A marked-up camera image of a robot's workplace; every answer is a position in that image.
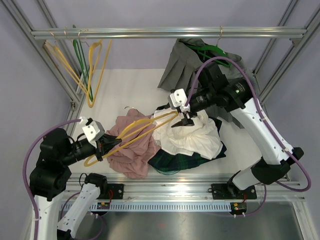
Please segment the green navy plaid skirt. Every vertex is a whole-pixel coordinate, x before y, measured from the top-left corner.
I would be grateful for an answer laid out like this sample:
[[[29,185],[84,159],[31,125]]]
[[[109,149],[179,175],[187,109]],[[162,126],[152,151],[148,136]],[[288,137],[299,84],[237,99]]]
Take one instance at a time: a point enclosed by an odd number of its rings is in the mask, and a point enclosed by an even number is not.
[[[216,159],[225,158],[227,151],[224,143],[222,144],[222,149],[219,154],[212,159],[206,159],[202,157],[199,153],[194,152],[191,156],[185,154],[172,155],[164,150],[160,149],[149,161],[148,164],[151,167],[156,168],[177,168],[180,171],[189,170],[196,168],[202,164],[209,163]]]

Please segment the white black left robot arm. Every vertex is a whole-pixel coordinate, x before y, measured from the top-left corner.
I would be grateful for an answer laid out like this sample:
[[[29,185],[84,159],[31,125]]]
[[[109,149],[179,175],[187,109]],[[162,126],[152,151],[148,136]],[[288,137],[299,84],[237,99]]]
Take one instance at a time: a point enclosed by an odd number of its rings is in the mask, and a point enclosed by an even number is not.
[[[103,156],[118,145],[121,140],[115,136],[103,134],[97,141],[97,147],[87,139],[74,141],[62,128],[46,132],[40,137],[40,154],[34,170],[29,176],[29,188],[36,204],[34,209],[35,240],[73,240],[88,212],[97,199],[121,199],[118,190],[123,184],[108,185],[107,177],[98,173],[89,173],[71,208],[63,217],[59,217],[60,205],[72,173],[70,165],[94,154]]]

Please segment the yellow plastic hanger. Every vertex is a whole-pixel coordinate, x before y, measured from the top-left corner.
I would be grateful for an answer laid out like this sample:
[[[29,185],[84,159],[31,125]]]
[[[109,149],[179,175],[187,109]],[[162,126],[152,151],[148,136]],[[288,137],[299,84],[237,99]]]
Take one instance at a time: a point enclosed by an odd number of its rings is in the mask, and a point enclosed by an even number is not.
[[[57,38],[55,35],[49,31],[49,33],[54,38],[54,44],[49,42],[48,40],[45,41],[45,47],[49,50],[49,52],[55,57],[55,59],[60,63],[60,65],[66,70],[66,72],[71,76],[71,78],[74,80],[74,82],[77,84],[77,86],[82,90],[82,92],[87,96],[88,90],[85,87],[84,83],[81,81],[81,79],[76,74],[75,70],[71,67],[70,63],[68,62],[65,55],[62,53],[60,48],[57,45]]]

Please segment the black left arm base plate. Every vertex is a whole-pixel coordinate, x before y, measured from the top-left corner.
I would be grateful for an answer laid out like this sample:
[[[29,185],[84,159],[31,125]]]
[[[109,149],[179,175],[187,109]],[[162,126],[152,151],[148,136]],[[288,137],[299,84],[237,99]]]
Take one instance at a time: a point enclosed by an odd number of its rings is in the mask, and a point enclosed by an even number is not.
[[[125,185],[123,183],[108,183],[105,198],[109,200],[110,197],[112,197],[112,200],[122,200],[124,187]]]

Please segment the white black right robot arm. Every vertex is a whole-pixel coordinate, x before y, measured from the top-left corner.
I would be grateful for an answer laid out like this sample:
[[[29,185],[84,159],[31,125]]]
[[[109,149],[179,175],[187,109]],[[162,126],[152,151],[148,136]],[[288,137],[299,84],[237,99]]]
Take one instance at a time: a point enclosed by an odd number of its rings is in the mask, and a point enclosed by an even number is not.
[[[291,165],[298,164],[304,151],[293,147],[275,129],[257,99],[253,85],[242,71],[241,77],[228,80],[215,62],[202,65],[195,75],[196,93],[182,88],[172,90],[168,103],[177,109],[183,118],[177,124],[190,126],[191,118],[211,106],[223,108],[249,133],[261,152],[261,158],[252,166],[236,172],[222,186],[222,194],[240,199],[256,184],[278,183]]]

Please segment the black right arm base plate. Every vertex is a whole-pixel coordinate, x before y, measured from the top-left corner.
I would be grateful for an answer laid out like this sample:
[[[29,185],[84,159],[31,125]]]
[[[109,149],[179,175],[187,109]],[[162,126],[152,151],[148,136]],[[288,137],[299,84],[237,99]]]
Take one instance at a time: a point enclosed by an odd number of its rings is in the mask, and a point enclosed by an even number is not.
[[[256,200],[257,193],[254,185],[240,190],[228,183],[213,183],[207,189],[214,200]]]

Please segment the white skirt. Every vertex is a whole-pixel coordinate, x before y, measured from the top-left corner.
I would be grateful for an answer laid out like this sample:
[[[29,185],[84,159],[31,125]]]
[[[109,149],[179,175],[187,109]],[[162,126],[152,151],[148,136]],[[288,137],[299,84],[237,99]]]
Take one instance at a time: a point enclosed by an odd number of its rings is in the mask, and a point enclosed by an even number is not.
[[[172,127],[182,117],[178,115],[165,123],[170,118],[171,114],[153,122],[156,126],[161,125],[153,131],[152,137],[163,151],[171,155],[187,156],[197,153],[208,160],[216,158],[221,152],[223,143],[220,140],[218,127],[205,110],[197,112],[197,116],[192,118],[193,126]]]

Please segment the pink pleated skirt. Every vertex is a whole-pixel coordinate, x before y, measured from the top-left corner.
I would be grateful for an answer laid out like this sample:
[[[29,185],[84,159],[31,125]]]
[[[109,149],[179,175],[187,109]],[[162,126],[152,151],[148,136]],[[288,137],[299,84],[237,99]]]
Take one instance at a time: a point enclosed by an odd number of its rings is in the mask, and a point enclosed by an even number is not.
[[[115,125],[106,131],[108,135],[118,136],[127,126],[140,119],[149,119],[136,109],[128,110],[125,116],[118,116]],[[147,135],[120,149],[106,159],[109,167],[124,174],[130,179],[142,179],[148,175],[148,161],[155,156],[160,147],[155,144],[153,133]]]

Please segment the green hanger of plaid skirt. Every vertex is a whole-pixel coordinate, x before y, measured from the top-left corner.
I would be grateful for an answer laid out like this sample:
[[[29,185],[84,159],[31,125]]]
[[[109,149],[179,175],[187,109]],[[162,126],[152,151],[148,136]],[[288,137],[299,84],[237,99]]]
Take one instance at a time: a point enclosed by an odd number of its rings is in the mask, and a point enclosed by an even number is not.
[[[81,72],[83,73],[84,84],[85,84],[87,90],[89,90],[89,95],[88,95],[89,99],[92,101],[93,100],[93,92],[92,92],[92,87],[91,86],[88,87],[89,70],[88,70],[88,65],[86,62],[86,57],[84,54],[82,42],[80,40],[73,39],[72,45],[73,45],[73,49],[76,54],[76,57],[78,59],[78,62],[80,64]]]

